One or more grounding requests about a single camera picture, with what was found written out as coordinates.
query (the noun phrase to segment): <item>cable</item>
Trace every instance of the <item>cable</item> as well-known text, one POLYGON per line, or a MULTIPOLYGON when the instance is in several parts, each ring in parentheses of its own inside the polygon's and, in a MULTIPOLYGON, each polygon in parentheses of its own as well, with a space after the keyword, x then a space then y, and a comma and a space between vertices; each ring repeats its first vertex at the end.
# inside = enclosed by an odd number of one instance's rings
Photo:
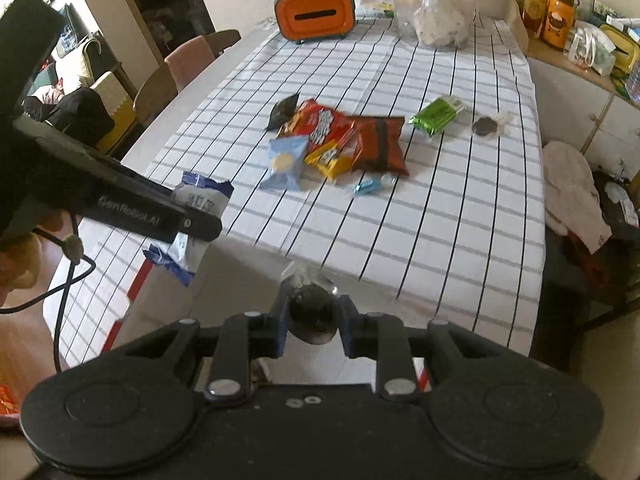
MULTIPOLYGON (((78 236, 78 221, 76 215, 69 213, 71 218, 71 228, 76 236, 78 236)), ((73 260, 69 260, 69 271, 66 274, 65 288, 62 290, 62 299, 60 300, 60 307, 58 308, 58 317, 56 318, 56 327, 53 331, 53 364, 56 367, 56 372, 60 373, 62 368, 60 367, 60 332, 62 331, 62 319, 65 316, 66 300, 69 297, 69 290, 71 290, 71 281, 74 278, 74 271, 76 270, 76 263, 73 260)))
MULTIPOLYGON (((47 233, 46 231, 43 231, 42 229, 37 228, 37 227, 33 230, 33 232, 36 233, 38 236, 41 236, 42 238, 46 238, 48 241, 50 241, 50 242, 56 244, 58 247, 62 248, 62 246, 63 246, 62 241, 59 238, 56 238, 55 236, 51 235, 50 233, 47 233)), ((76 276, 71 281, 71 285, 75 285, 76 283, 81 282, 82 280, 84 280, 89 274, 91 274, 95 270, 96 264, 91 258, 89 258, 88 256, 86 256, 84 254, 82 256, 82 260, 89 264, 89 269, 87 269, 85 272, 83 272, 79 276, 76 276)), ((66 285, 66 283, 63 283, 62 285, 58 285, 55 288, 52 288, 51 290, 48 290, 47 292, 43 292, 41 295, 37 296, 36 298, 33 298, 32 300, 29 300, 26 303, 23 303, 23 304, 21 304, 19 306, 12 306, 12 307, 5 307, 5 308, 0 307, 0 316, 2 314, 16 314, 17 312, 21 312, 21 311, 29 308, 30 306, 33 306, 36 303, 41 302, 42 300, 46 300, 49 296, 53 296, 54 294, 59 293, 61 290, 63 290, 65 288, 65 285, 66 285)))
MULTIPOLYGON (((76 220, 76 216, 71 213, 69 213, 69 217, 71 218, 71 228, 73 230, 73 234, 77 237, 78 221, 76 220)), ((42 229, 37 227, 33 230, 33 232, 36 233, 38 236, 41 236, 44 239, 56 244, 62 250, 65 249, 65 243, 59 238, 55 237, 54 235, 47 233, 46 231, 43 231, 42 229)), ((60 332, 62 331, 62 321, 65 315, 65 307, 66 307, 66 301, 68 300, 68 297, 69 297, 69 291, 71 290, 71 286, 73 284, 84 280, 89 274, 94 272, 96 268, 95 261, 93 261, 91 258, 86 256, 85 254, 82 255, 82 260, 84 260, 89 264, 89 269, 83 272, 82 274, 80 274, 79 276, 74 278, 74 271, 76 270, 76 266, 78 264, 76 264, 73 260, 70 259, 69 270, 66 274, 65 283, 63 283, 62 285, 56 286, 51 290, 48 290, 44 294, 41 294, 36 298, 33 298, 32 300, 27 301, 26 303, 23 303, 20 306, 11 307, 11 308, 0 308, 0 314, 15 314, 16 312, 21 312, 29 308, 30 306, 33 306, 34 304, 39 303, 45 298, 48 298, 53 294, 57 294, 58 292, 60 292, 60 290, 62 290, 62 298, 60 299, 60 307, 58 308, 58 315, 56 317, 56 326, 53 331, 53 364, 56 367, 57 373, 60 373, 62 371, 62 367, 60 366, 60 332)))

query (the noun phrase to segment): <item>white cabinet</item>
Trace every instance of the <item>white cabinet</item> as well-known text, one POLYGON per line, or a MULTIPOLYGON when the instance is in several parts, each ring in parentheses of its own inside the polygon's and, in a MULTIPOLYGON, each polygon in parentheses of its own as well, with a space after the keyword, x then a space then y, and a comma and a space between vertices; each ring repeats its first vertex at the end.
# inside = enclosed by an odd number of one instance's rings
POLYGON ((543 61, 529 58, 529 65, 536 85, 542 143, 562 140, 580 150, 609 92, 543 61))
POLYGON ((633 178, 640 171, 640 110, 615 96, 584 156, 594 168, 615 175, 624 169, 623 176, 633 178))

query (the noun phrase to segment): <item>wooden shelf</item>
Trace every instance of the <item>wooden shelf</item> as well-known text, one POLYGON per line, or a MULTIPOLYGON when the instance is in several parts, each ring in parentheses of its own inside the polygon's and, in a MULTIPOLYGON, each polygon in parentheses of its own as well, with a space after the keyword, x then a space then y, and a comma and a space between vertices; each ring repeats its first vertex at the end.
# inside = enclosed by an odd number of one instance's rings
POLYGON ((527 57, 537 59, 551 66, 561 68, 566 72, 577 75, 578 77, 599 86, 623 101, 626 101, 634 108, 638 108, 640 110, 640 104, 636 104, 630 99, 625 99, 616 91, 616 87, 613 85, 610 77, 601 76, 593 68, 589 68, 587 70, 578 68, 569 61, 568 57, 565 56, 564 52, 561 50, 556 50, 548 46, 548 44, 544 43, 542 40, 529 37, 527 30, 522 23, 522 19, 520 18, 520 8, 518 7, 516 0, 509 1, 504 20, 513 34, 513 37, 516 39, 521 51, 523 51, 527 57))
POLYGON ((620 96, 620 94, 618 94, 618 92, 616 92, 616 88, 609 77, 601 76, 593 68, 583 70, 575 66, 571 61, 569 61, 568 57, 565 56, 561 50, 556 50, 548 46, 548 44, 546 44, 542 40, 529 38, 529 49, 527 50, 527 57, 532 57, 533 59, 549 63, 550 65, 557 66, 558 68, 562 68, 563 70, 571 72, 572 74, 577 75, 582 79, 586 79, 590 83, 593 83, 595 85, 598 85, 600 88, 605 89, 607 92, 616 94, 621 99, 624 99, 622 96, 620 96))

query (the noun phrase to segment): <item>white checkered tablecloth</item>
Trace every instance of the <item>white checkered tablecloth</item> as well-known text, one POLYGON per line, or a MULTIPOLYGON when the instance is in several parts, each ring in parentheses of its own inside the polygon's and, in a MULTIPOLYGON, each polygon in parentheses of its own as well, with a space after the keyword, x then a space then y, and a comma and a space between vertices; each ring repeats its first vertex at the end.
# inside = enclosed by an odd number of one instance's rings
MULTIPOLYGON (((229 179, 224 233, 383 285, 427 316, 452 320, 528 353, 545 260, 538 114, 526 58, 504 22, 476 19, 468 47, 429 48, 391 20, 360 20, 344 40, 296 44, 276 31, 202 102, 146 174, 174 187, 184 170, 229 179), (407 119, 439 95, 468 111, 442 136, 405 124, 409 178, 353 197, 360 172, 332 185, 306 168, 302 192, 263 191, 273 104, 300 99, 349 114, 407 119), (470 126, 511 113, 503 136, 470 126)), ((95 228, 93 222, 83 222, 95 228)), ((149 240, 102 226, 98 271, 72 289, 61 348, 70 365, 99 353, 149 240)))

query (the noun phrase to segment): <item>yellow snack package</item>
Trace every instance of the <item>yellow snack package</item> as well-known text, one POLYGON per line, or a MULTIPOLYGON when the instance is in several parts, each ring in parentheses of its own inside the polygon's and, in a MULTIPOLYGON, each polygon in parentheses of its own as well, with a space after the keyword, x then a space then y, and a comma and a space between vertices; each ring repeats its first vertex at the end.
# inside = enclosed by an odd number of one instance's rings
POLYGON ((336 176, 351 169, 353 158, 341 155, 338 141, 330 140, 325 145, 309 153, 305 157, 305 162, 318 168, 320 173, 333 182, 336 176))

